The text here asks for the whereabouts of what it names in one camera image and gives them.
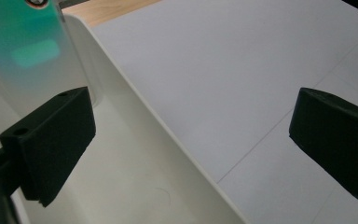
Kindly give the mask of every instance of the white table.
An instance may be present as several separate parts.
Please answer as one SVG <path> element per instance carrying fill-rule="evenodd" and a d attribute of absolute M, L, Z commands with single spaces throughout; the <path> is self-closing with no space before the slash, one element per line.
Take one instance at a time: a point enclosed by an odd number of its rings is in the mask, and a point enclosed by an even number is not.
<path fill-rule="evenodd" d="M 93 29 L 252 223 L 358 223 L 288 137 L 300 87 L 358 105 L 358 10 L 339 0 L 163 0 Z"/>

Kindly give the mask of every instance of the black rubber pad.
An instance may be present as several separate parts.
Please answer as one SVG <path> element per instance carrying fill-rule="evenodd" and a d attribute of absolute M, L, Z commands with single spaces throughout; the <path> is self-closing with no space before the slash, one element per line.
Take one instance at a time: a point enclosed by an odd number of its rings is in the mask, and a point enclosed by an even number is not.
<path fill-rule="evenodd" d="M 28 200 L 50 204 L 95 135 L 89 91 L 63 92 L 0 135 L 3 150 L 21 157 L 21 189 Z"/>
<path fill-rule="evenodd" d="M 358 106 L 302 88 L 290 124 L 296 144 L 358 199 Z"/>

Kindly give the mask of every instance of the screw hole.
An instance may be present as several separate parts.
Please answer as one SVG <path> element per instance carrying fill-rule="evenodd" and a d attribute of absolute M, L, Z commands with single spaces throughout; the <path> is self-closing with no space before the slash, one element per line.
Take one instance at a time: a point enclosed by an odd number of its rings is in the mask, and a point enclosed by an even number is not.
<path fill-rule="evenodd" d="M 48 4 L 48 0 L 25 0 L 31 7 L 42 8 Z"/>
<path fill-rule="evenodd" d="M 25 133 L 28 133 L 28 129 L 27 128 L 21 128 L 21 129 L 18 129 L 18 130 L 16 130 L 16 131 L 14 131 L 14 135 L 23 135 L 23 134 L 25 134 Z"/>

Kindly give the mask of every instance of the white surface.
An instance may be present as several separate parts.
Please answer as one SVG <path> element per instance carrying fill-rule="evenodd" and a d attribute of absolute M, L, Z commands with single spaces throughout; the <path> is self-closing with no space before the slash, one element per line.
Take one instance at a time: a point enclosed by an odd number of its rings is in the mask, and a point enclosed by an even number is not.
<path fill-rule="evenodd" d="M 162 1 L 94 28 L 219 181 L 358 44 L 341 1 Z"/>
<path fill-rule="evenodd" d="M 245 223 L 84 24 L 66 20 L 88 75 L 101 82 L 90 86 L 101 93 L 94 107 L 97 133 L 57 200 L 46 209 L 25 202 L 31 223 Z"/>
<path fill-rule="evenodd" d="M 358 223 L 358 201 L 338 199 L 337 182 L 288 137 L 300 87 L 358 105 L 357 9 L 164 0 L 93 30 L 252 223 Z"/>

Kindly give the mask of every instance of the wooden surface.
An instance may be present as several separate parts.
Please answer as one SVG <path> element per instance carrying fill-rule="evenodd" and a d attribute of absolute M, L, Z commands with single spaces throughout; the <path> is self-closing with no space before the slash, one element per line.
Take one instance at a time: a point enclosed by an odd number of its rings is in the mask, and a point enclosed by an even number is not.
<path fill-rule="evenodd" d="M 160 0 L 89 0 L 63 9 L 67 14 L 77 15 L 89 26 L 112 20 L 136 9 L 146 7 Z"/>

